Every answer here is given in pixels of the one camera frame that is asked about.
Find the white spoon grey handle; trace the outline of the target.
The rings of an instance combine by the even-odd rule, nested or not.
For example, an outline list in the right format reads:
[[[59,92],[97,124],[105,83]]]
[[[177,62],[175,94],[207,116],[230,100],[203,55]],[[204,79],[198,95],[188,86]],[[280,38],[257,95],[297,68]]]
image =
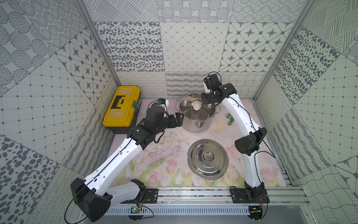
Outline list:
[[[196,111],[199,111],[200,109],[203,109],[206,105],[202,103],[201,99],[196,99],[192,103],[193,109]]]

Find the stainless steel pot lid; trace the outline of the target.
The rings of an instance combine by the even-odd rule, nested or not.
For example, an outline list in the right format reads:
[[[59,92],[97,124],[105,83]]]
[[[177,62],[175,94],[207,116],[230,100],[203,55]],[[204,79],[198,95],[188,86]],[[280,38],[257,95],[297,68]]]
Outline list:
[[[198,177],[216,180],[226,173],[229,158],[221,144],[214,140],[202,139],[190,146],[187,152],[187,163]]]

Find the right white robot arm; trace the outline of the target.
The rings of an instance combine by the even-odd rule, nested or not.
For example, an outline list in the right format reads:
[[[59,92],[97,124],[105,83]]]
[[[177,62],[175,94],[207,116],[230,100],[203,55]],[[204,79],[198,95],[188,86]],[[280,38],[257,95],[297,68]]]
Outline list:
[[[242,137],[235,141],[236,149],[242,154],[245,171],[245,199],[250,203],[268,204],[269,197],[259,174],[256,155],[267,130],[251,118],[241,103],[237,90],[231,83],[223,84],[218,72],[210,72],[204,78],[205,92],[201,94],[203,104],[223,104],[234,118]]]

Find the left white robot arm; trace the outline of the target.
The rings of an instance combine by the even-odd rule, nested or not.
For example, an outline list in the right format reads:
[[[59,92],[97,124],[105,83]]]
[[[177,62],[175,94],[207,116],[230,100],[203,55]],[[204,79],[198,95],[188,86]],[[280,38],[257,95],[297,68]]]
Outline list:
[[[153,104],[146,117],[134,126],[118,149],[84,179],[76,178],[70,185],[74,202],[91,222],[98,221],[110,207],[123,202],[140,204],[146,186],[138,179],[112,187],[121,171],[152,142],[158,143],[168,128],[181,127],[184,114],[169,114],[166,105]]]

